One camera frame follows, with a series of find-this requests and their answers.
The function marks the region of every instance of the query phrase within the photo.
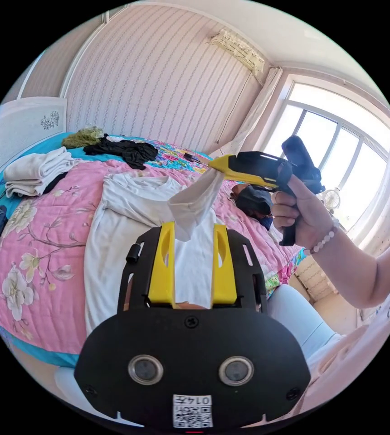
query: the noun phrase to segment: beaded bracelet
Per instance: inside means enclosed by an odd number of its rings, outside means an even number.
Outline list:
[[[340,222],[338,219],[333,219],[332,223],[333,226],[330,232],[314,248],[304,249],[304,255],[316,254],[324,247],[325,243],[329,242],[334,237],[335,233],[338,231],[340,227]]]

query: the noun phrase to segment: lens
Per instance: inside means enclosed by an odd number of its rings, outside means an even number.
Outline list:
[[[225,385],[238,387],[244,385],[253,377],[254,366],[245,357],[226,359],[219,368],[219,377]]]
[[[156,366],[147,359],[140,359],[134,366],[136,376],[143,381],[151,381],[157,376]]]
[[[162,379],[163,367],[151,355],[138,355],[129,362],[128,373],[138,384],[154,385]]]

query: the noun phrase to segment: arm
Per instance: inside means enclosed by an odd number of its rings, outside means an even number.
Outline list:
[[[289,182],[296,198],[276,192],[272,195],[275,227],[296,224],[296,243],[313,248],[332,228],[332,218],[321,201],[295,176]],[[341,230],[313,254],[338,292],[356,308],[374,307],[390,293],[390,247],[378,258],[361,251]]]
[[[375,307],[390,293],[390,247],[374,258],[338,231],[313,258],[337,291],[356,308]]]

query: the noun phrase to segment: sticker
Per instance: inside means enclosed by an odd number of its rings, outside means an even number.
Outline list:
[[[212,396],[173,395],[173,422],[177,428],[213,427]]]

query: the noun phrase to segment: light blue pants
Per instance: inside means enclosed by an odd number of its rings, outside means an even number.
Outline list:
[[[308,358],[338,334],[322,319],[307,300],[287,284],[281,284],[268,299],[268,315],[284,325]]]

